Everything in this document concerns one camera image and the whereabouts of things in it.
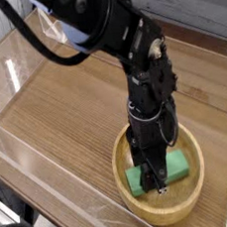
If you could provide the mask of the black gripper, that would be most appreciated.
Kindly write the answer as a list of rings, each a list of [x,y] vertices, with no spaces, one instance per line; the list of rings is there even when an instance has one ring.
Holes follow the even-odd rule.
[[[178,137],[175,102],[169,97],[159,110],[147,116],[132,100],[128,104],[126,139],[133,165],[141,169],[139,183],[144,192],[154,188],[159,194],[167,193],[167,148],[173,147]]]

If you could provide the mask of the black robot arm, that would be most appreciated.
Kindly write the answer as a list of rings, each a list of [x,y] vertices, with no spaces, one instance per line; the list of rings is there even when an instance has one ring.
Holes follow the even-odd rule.
[[[173,72],[162,28],[132,0],[30,0],[57,20],[76,54],[60,57],[47,48],[7,0],[0,10],[38,53],[57,64],[77,65],[103,51],[123,66],[128,86],[126,139],[142,190],[162,194],[168,185],[167,149],[178,137]]]

